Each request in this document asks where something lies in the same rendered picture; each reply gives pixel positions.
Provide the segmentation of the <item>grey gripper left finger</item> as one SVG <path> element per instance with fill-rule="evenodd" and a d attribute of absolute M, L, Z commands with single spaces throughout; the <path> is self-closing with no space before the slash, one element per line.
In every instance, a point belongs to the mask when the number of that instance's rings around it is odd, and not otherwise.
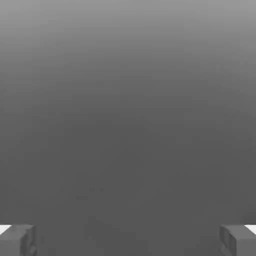
<path fill-rule="evenodd" d="M 38 256 L 33 224 L 0 224 L 0 256 Z"/>

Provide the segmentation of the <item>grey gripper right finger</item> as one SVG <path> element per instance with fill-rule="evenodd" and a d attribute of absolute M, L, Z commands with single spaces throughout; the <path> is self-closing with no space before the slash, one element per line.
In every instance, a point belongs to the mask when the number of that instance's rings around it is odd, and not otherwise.
<path fill-rule="evenodd" d="M 256 256 L 256 224 L 221 225 L 222 256 Z"/>

